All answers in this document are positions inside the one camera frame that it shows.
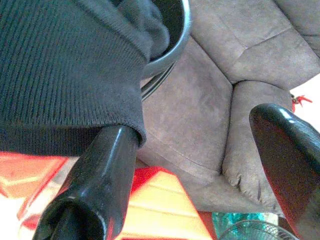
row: couch cushion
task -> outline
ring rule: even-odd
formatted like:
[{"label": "couch cushion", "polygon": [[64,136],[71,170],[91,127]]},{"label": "couch cushion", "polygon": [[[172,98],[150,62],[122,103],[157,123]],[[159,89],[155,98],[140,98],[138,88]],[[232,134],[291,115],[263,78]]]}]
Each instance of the couch cushion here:
[{"label": "couch cushion", "polygon": [[175,173],[182,182],[196,209],[204,212],[225,213],[264,213],[270,209],[256,204],[232,187],[223,175],[212,175],[210,181],[203,180],[201,173],[194,176],[182,169],[180,165],[167,161],[153,149],[144,147],[144,160],[150,166],[162,166]]},{"label": "couch cushion", "polygon": [[274,0],[320,57],[320,0]]},{"label": "couch cushion", "polygon": [[143,103],[148,140],[138,158],[211,182],[221,173],[231,94],[229,81],[190,39],[168,79]]},{"label": "couch cushion", "polygon": [[231,83],[291,89],[320,72],[320,60],[272,0],[191,0],[192,35]]},{"label": "couch cushion", "polygon": [[222,168],[229,183],[250,200],[280,213],[280,207],[263,171],[249,124],[250,110],[262,103],[275,103],[287,109],[292,107],[289,92],[276,86],[258,81],[243,81],[235,85]]}]

